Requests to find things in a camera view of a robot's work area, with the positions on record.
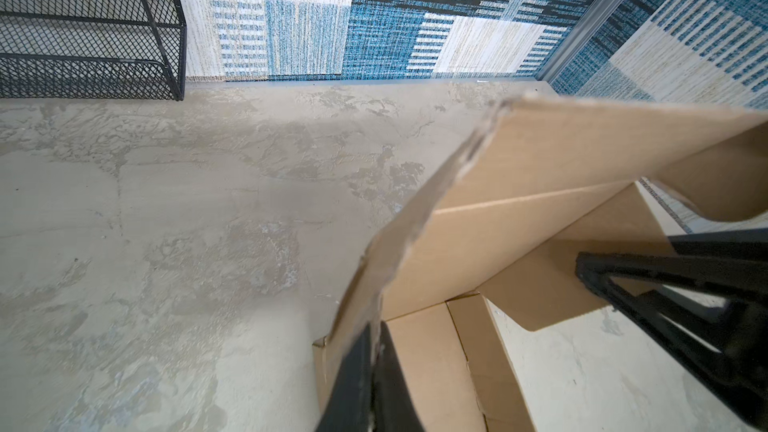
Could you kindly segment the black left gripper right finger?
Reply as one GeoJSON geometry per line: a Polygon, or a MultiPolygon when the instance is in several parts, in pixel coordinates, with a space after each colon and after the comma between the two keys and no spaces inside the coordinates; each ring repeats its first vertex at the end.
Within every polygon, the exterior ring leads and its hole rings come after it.
{"type": "Polygon", "coordinates": [[[373,364],[373,430],[378,432],[424,432],[405,381],[391,333],[386,323],[373,364]]]}

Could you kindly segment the brown cardboard box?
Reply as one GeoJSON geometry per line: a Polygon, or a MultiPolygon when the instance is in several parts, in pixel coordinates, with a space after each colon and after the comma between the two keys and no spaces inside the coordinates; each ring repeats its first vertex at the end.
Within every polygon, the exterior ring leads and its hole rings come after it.
{"type": "Polygon", "coordinates": [[[767,210],[767,115],[523,96],[500,103],[369,243],[315,342],[321,416],[387,324],[424,431],[680,431],[708,391],[576,276],[579,253],[673,257],[639,181],[734,225],[767,210]]]}

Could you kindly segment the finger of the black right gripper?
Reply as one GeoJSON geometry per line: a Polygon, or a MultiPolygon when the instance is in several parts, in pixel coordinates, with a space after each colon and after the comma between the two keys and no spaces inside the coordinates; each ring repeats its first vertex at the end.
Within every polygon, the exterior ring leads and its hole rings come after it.
{"type": "Polygon", "coordinates": [[[581,252],[575,273],[740,419],[767,426],[767,231],[678,235],[673,257],[581,252]]]}

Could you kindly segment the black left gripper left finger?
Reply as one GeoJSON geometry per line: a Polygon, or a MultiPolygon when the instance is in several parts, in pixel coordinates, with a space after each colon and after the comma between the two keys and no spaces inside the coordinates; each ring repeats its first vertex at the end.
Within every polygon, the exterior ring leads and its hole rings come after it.
{"type": "Polygon", "coordinates": [[[339,368],[318,432],[363,432],[370,428],[372,392],[370,327],[360,333],[339,368]]]}

